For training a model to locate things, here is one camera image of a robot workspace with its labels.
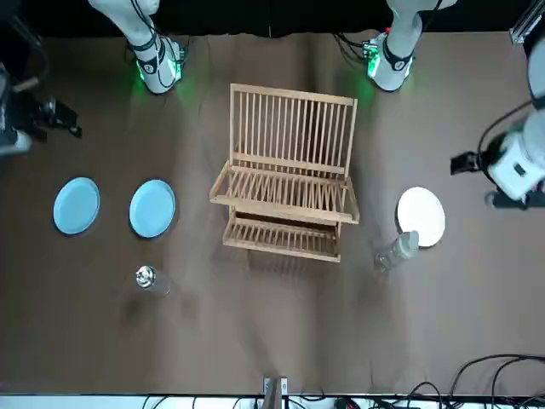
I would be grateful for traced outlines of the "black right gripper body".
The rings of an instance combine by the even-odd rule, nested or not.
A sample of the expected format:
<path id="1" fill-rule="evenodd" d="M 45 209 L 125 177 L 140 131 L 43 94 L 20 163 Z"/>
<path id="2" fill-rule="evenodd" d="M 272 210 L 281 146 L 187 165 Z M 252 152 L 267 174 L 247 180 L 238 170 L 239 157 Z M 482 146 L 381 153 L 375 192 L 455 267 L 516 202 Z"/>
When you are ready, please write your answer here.
<path id="1" fill-rule="evenodd" d="M 15 101 L 15 129 L 36 141 L 47 141 L 45 129 L 52 124 L 56 99 L 49 96 L 46 101 L 39 101 L 31 95 L 17 95 Z"/>

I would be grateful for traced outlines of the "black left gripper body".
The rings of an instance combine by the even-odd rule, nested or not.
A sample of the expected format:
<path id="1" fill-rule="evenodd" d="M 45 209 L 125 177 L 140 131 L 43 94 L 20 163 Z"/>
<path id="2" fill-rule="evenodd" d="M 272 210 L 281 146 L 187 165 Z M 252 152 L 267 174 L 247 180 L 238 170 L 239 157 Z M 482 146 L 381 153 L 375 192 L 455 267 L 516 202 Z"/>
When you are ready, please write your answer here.
<path id="1" fill-rule="evenodd" d="M 530 191 L 519 200 L 509 198 L 502 191 L 489 191 L 485 195 L 485 204 L 495 209 L 529 210 L 533 208 L 543 208 L 545 206 L 544 190 L 538 189 L 536 191 Z"/>

